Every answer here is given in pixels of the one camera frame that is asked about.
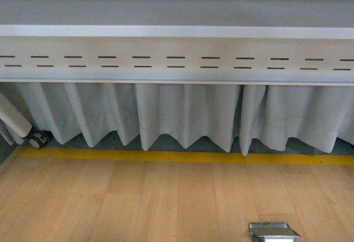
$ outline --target ventilation slot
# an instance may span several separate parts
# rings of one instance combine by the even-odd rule
[[[64,58],[82,58],[80,55],[66,55]]]
[[[271,58],[271,60],[289,60],[289,58]]]
[[[31,58],[49,58],[47,55],[31,55]]]
[[[323,61],[323,58],[306,58],[305,61]]]

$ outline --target yellow line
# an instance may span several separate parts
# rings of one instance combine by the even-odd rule
[[[277,163],[277,164],[336,164],[354,165],[354,156],[340,155],[293,155],[250,153],[244,157],[240,153],[215,152],[165,152],[96,150],[83,148],[42,148],[19,146],[13,152],[23,157],[50,157],[71,159],[108,159],[119,161],[147,162],[206,162],[206,163]]]

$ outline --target wood plank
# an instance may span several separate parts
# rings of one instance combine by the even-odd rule
[[[175,241],[178,219],[179,163],[146,167],[134,241]]]
[[[33,207],[39,186],[43,183],[46,169],[18,168],[12,180],[1,189],[0,240],[28,241]]]
[[[332,203],[309,174],[287,174],[285,186],[308,241],[347,241],[349,236]]]
[[[136,194],[106,194],[90,241],[133,241],[140,200]]]
[[[84,160],[63,208],[48,236],[49,241],[89,241],[114,161]]]
[[[258,217],[244,164],[214,163],[220,240],[249,242],[248,223]]]
[[[257,214],[295,214],[276,164],[246,164]]]
[[[301,235],[301,238],[296,238],[296,242],[313,242],[306,238],[304,228],[296,214],[259,214],[258,219],[260,222],[288,223],[295,232]]]
[[[341,223],[354,241],[354,196],[353,181],[340,166],[313,166],[321,190],[331,203]]]
[[[278,164],[277,167],[282,174],[312,174],[312,166],[308,164]]]
[[[181,163],[178,241],[220,241],[211,163]]]
[[[145,162],[117,161],[107,192],[143,194],[145,169]]]

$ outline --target curtain pleat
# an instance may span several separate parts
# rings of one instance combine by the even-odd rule
[[[64,144],[82,133],[90,147],[117,131],[148,150],[161,134],[187,148],[208,136],[226,152],[235,136],[244,155],[253,138],[283,151],[296,137],[331,152],[354,143],[354,88],[334,86],[1,83],[0,92],[35,127]],[[1,121],[0,134],[21,143]]]

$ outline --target gray metal panel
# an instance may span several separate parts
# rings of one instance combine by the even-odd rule
[[[351,40],[0,37],[0,81],[354,85]]]

